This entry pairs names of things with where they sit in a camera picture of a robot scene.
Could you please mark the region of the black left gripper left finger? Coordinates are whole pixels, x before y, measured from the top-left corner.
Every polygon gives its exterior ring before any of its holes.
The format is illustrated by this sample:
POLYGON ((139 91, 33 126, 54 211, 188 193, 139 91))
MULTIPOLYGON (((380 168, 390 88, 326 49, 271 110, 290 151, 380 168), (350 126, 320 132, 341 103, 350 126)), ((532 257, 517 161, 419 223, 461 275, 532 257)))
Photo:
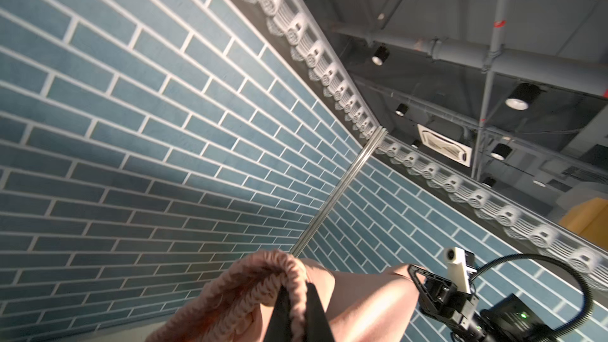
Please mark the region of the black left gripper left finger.
POLYGON ((291 342, 291 301, 285 287, 280 288, 264 342, 291 342))

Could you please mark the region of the pink shorts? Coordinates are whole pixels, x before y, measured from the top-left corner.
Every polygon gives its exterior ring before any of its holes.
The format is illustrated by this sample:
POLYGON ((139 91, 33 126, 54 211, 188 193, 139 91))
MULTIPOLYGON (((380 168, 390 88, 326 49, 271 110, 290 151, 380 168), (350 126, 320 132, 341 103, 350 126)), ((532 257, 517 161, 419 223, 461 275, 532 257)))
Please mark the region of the pink shorts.
POLYGON ((148 341, 264 341, 280 288, 291 301, 291 341, 304 341, 307 283, 317 288, 335 341, 399 341, 419 291, 398 264, 379 274, 337 272, 280 250, 252 253, 207 283, 148 341))

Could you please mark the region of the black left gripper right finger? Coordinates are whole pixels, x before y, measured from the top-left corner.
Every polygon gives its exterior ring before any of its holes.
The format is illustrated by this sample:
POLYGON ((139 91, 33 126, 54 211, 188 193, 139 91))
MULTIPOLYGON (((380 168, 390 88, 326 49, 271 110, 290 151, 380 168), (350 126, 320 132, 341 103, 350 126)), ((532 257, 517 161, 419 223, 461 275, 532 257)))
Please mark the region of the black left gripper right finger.
POLYGON ((321 304, 317 288, 307 283, 307 309, 305 313, 305 342, 334 342, 326 312, 321 304))

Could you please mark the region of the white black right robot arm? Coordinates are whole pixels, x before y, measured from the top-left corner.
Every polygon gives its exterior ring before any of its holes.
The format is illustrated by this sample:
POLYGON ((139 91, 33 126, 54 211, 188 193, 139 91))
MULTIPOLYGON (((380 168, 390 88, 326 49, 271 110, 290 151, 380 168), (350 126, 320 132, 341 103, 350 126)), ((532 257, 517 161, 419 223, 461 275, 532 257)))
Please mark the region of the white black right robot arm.
POLYGON ((459 291, 454 280, 413 265, 408 267, 408 274, 419 291, 420 312, 443 323, 451 331, 453 341, 556 341, 581 327, 593 312, 592 290, 579 272, 556 259, 534 254, 505 256, 467 272, 465 278, 468 284, 473 284, 478 276, 500 264, 524 259, 554 264, 576 280, 583 297, 577 315, 552 329, 515 294, 489 309, 477 311, 477 293, 459 291))

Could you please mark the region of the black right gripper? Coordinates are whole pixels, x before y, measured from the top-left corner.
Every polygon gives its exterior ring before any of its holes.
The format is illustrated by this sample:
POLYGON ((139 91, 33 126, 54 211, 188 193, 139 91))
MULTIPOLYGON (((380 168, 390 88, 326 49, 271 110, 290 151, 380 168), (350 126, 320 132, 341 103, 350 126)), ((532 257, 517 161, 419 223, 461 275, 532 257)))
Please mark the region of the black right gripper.
POLYGON ((459 291, 450 280, 414 265, 408 267, 408 274, 419 291, 423 315, 443 323, 453 333, 480 332, 475 294, 459 291))

